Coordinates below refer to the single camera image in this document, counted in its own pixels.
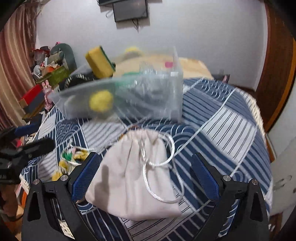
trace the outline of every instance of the blue gripper pad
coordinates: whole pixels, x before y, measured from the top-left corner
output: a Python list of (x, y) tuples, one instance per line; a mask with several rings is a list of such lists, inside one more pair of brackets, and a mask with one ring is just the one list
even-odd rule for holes
[(89, 156), (85, 159), (84, 162), (87, 162), (86, 165), (80, 165), (77, 166), (70, 174), (70, 178), (72, 179), (75, 175), (75, 171), (79, 171), (82, 169), (80, 174), (78, 173), (78, 177), (75, 177), (74, 183), (72, 186), (72, 201), (76, 202), (78, 200), (81, 200), (93, 180), (101, 161), (103, 160), (102, 155), (98, 155), (97, 153), (91, 152)]
[(219, 186), (197, 154), (192, 155), (191, 167), (209, 200), (218, 202)]
[(37, 132), (38, 129), (39, 129), (39, 126), (37, 125), (37, 123), (33, 123), (33, 124), (30, 124), (27, 126), (20, 126), (15, 129), (15, 136), (22, 137), (25, 135), (31, 135), (31, 134)]

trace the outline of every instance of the metal screw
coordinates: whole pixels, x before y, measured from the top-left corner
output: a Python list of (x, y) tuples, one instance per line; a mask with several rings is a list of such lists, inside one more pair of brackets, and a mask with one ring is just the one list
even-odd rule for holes
[(223, 179), (227, 182), (229, 182), (231, 180), (231, 177), (229, 175), (224, 175)]
[(61, 181), (65, 181), (65, 180), (67, 180), (68, 179), (68, 176), (67, 175), (62, 175), (61, 176)]
[(254, 185), (258, 185), (258, 181), (257, 181), (256, 179), (252, 179), (252, 183), (253, 183)]
[(10, 168), (11, 165), (12, 165), (12, 162), (10, 161), (10, 162), (8, 163), (8, 165), (7, 165), (7, 169)]
[(35, 180), (33, 181), (33, 184), (36, 185), (36, 184), (38, 184), (39, 182), (40, 182), (39, 179), (35, 179)]

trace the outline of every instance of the blue and white striped bedsheet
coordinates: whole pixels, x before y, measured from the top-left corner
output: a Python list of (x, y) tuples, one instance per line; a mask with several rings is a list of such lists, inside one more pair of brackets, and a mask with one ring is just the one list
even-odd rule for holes
[[(35, 178), (51, 180), (60, 160), (61, 151), (72, 138), (75, 145), (98, 149), (116, 141), (129, 127), (150, 128), (170, 133), (176, 143), (175, 162), (185, 184), (185, 195), (179, 203), (181, 217), (135, 222), (110, 215), (89, 203), (78, 205), (83, 217), (101, 240), (192, 240), (213, 210), (197, 177), (190, 157), (200, 152), (222, 174), (234, 180), (248, 182), (256, 178), (261, 185), (269, 213), (272, 201), (272, 175), (269, 156), (263, 137), (248, 107), (249, 96), (220, 81), (208, 79), (184, 80), (183, 123), (170, 120), (125, 118), (118, 123), (99, 123), (95, 120), (66, 120), (54, 107), (36, 138), (50, 137), (56, 149), (50, 154), (29, 162), (22, 175), (31, 184)], [(171, 168), (174, 189), (180, 186)], [(56, 214), (63, 219), (56, 200)], [(229, 213), (219, 236), (227, 233), (237, 208)]]

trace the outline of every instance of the drawstring bag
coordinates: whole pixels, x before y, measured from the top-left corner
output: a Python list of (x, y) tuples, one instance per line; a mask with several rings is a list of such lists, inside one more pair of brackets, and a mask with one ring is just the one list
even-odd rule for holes
[[(169, 158), (164, 141), (171, 150)], [(168, 167), (174, 153), (174, 140), (167, 133), (148, 129), (128, 132), (107, 151), (86, 200), (112, 215), (134, 221), (180, 216), (178, 202), (183, 198), (184, 186), (172, 161), (182, 192), (176, 199)]]

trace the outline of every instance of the striped curtain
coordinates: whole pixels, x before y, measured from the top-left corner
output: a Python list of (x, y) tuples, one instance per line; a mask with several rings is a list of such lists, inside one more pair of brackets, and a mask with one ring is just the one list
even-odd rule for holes
[(25, 124), (18, 101), (35, 85), (29, 53), (35, 48), (37, 6), (20, 5), (0, 32), (0, 130)]

